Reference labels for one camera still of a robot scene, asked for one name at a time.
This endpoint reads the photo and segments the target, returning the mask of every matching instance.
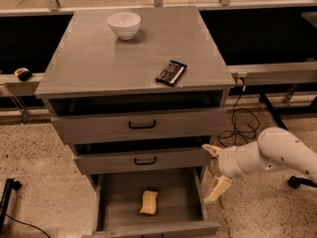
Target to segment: drawer handle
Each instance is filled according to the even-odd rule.
[[[153,123],[150,125],[133,125],[132,122],[129,122],[129,128],[132,130],[142,130],[142,129],[152,129],[157,125],[157,120],[153,120]]]
[[[137,158],[135,158],[135,165],[142,166],[142,165],[153,165],[157,162],[157,157],[154,157],[153,160],[146,160],[146,161],[140,161]]]

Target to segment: white bowl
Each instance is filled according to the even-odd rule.
[[[130,40],[138,33],[141,17],[131,12],[117,13],[108,18],[113,33],[122,40]]]

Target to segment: black cable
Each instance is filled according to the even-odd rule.
[[[29,223],[25,223],[25,222],[22,222],[20,220],[17,220],[15,219],[14,217],[11,217],[9,214],[5,214],[8,218],[12,219],[13,221],[17,222],[17,223],[20,223],[20,224],[23,224],[23,225],[26,225],[26,226],[31,226],[33,228],[36,228],[38,229],[39,231],[41,231],[42,233],[44,233],[48,238],[51,238],[51,236],[44,230],[42,230],[40,227],[37,227],[35,225],[32,225],[32,224],[29,224]]]
[[[237,104],[242,96],[243,96],[242,94],[239,96],[239,98],[237,99],[236,103],[234,104],[234,107],[232,110],[231,122],[233,125],[233,130],[232,131],[223,131],[217,136],[218,142],[223,147],[227,148],[227,146],[222,142],[223,139],[230,139],[230,138],[234,137],[234,144],[235,144],[235,146],[237,146],[237,139],[239,137],[242,138],[246,144],[249,143],[248,142],[249,139],[255,139],[257,137],[257,130],[260,127],[259,118],[252,111],[250,111],[248,108],[236,108],[236,106],[237,106]],[[253,127],[252,125],[247,124],[248,127],[250,128],[250,130],[249,129],[242,130],[242,129],[238,128],[238,126],[237,126],[237,114],[241,111],[248,112],[249,114],[252,115],[252,117],[256,118],[257,125],[255,127]]]

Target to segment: white robotic arm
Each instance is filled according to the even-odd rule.
[[[293,134],[277,127],[263,130],[257,141],[241,147],[220,149],[203,145],[218,159],[222,176],[213,180],[206,202],[215,201],[238,179],[252,172],[272,172],[291,168],[317,183],[317,153]]]

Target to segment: gray cabinet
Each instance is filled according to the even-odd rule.
[[[86,238],[212,235],[201,145],[220,132],[234,81],[195,7],[133,9],[143,23],[126,42],[106,25],[119,11],[77,11],[37,89],[96,190]],[[157,83],[175,57],[188,64],[180,82]],[[154,216],[140,213],[146,189],[158,191]]]

